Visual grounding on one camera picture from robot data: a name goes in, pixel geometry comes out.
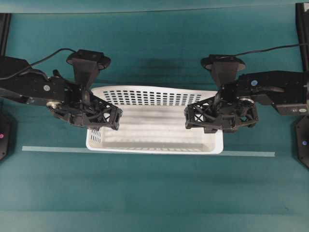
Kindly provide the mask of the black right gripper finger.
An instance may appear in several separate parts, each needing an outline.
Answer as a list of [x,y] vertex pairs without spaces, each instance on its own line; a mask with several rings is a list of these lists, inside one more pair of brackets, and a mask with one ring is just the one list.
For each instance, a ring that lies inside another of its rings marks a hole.
[[202,113],[185,113],[185,128],[203,128],[204,133],[231,133],[236,131],[235,114],[202,114]]
[[196,115],[200,115],[203,117],[218,117],[220,105],[221,97],[219,95],[215,95],[213,97],[187,105],[184,109],[184,116],[196,117]]

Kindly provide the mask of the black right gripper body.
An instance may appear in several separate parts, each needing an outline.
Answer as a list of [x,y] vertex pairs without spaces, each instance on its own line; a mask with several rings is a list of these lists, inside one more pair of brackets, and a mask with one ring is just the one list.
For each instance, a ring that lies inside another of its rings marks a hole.
[[236,132],[241,127],[252,128],[258,122],[255,102],[249,97],[239,97],[238,84],[223,85],[212,104],[213,127],[223,132]]

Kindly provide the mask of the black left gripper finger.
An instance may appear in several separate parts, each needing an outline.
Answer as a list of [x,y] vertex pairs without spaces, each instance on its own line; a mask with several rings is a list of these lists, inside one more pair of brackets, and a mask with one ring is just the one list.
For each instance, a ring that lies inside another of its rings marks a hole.
[[94,94],[90,95],[90,103],[91,103],[91,115],[96,116],[99,114],[116,114],[122,116],[122,109],[117,106],[104,101],[103,99],[95,96]]
[[107,127],[117,131],[119,129],[119,121],[121,114],[116,113],[100,113],[96,115],[88,115],[82,113],[82,125],[88,129],[99,130],[102,127]]

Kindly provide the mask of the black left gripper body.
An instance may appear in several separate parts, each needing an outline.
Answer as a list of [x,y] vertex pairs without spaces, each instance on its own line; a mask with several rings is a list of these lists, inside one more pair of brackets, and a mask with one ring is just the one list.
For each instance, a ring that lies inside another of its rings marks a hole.
[[94,95],[91,90],[76,84],[65,84],[64,101],[48,101],[50,113],[77,127],[94,127],[90,117],[94,116]]

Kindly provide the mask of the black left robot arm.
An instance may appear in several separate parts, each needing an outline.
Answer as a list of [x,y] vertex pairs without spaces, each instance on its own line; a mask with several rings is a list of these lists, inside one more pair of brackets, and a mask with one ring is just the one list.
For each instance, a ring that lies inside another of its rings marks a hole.
[[97,67],[86,69],[73,62],[76,82],[64,79],[57,71],[47,77],[29,67],[24,59],[0,58],[0,96],[22,104],[45,106],[58,119],[91,130],[108,127],[118,130],[122,110],[95,96],[89,89]]

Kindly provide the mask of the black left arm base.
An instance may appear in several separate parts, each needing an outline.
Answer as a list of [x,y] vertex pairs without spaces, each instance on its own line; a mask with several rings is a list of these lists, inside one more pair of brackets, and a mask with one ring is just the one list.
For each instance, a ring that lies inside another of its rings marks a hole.
[[17,120],[8,112],[0,112],[0,162],[5,162],[16,151]]

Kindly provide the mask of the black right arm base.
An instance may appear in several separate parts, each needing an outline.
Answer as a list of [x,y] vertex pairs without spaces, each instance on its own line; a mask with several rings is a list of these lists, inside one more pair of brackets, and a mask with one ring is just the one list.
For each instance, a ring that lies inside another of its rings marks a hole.
[[297,158],[309,168],[309,117],[302,117],[295,125]]

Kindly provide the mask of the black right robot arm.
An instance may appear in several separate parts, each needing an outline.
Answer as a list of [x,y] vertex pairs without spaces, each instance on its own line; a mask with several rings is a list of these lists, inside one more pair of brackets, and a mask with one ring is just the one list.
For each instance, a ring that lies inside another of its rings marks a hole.
[[215,96],[186,106],[185,127],[205,133],[236,132],[259,120],[256,104],[272,106],[282,116],[309,114],[309,74],[270,71],[240,75]]

